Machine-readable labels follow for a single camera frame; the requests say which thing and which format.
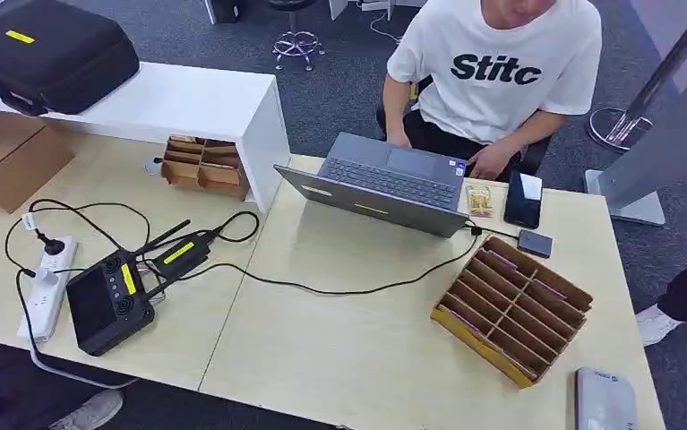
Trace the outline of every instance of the smartphone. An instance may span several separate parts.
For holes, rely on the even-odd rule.
[[[512,170],[504,220],[525,228],[538,228],[543,193],[544,183],[540,177]]]

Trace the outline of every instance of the power strip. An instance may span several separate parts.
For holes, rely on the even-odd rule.
[[[51,272],[71,269],[74,255],[77,252],[77,243],[71,236],[57,237],[57,239],[65,244],[63,252],[58,255],[43,254],[42,260],[39,262],[40,269]],[[66,291],[66,283],[69,280],[69,272],[58,273],[55,276],[58,278],[58,282],[54,285],[50,285],[41,279],[31,280],[32,291],[27,301],[27,309],[30,311],[32,332],[34,333],[35,341],[38,343],[46,342],[53,335],[53,330],[56,328],[56,321],[58,320],[58,313],[61,311],[61,304],[64,302],[64,292]],[[30,337],[26,317],[21,317],[21,324],[16,334],[25,339]]]

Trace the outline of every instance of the hand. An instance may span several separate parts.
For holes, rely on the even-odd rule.
[[[517,152],[509,144],[497,141],[486,145],[467,161],[468,167],[472,165],[469,177],[478,179],[495,180],[509,164],[509,160]]]
[[[412,147],[412,144],[407,137],[407,132],[405,132],[403,128],[400,130],[389,130],[386,133],[386,139],[388,143],[392,145],[400,146],[402,148]]]

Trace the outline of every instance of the cardboard organizer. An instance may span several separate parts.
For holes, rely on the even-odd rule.
[[[519,387],[538,382],[586,321],[592,297],[496,237],[431,317]]]
[[[200,188],[244,199],[248,178],[232,142],[171,136],[161,175],[170,185]]]

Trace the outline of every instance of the brown cardboard box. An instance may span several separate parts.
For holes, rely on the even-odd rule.
[[[200,188],[239,199],[244,199],[250,188],[232,142],[171,136],[161,176],[173,186]]]
[[[16,211],[72,158],[42,121],[0,112],[0,209]]]
[[[541,263],[489,237],[431,318],[526,388],[567,348],[592,300]]]

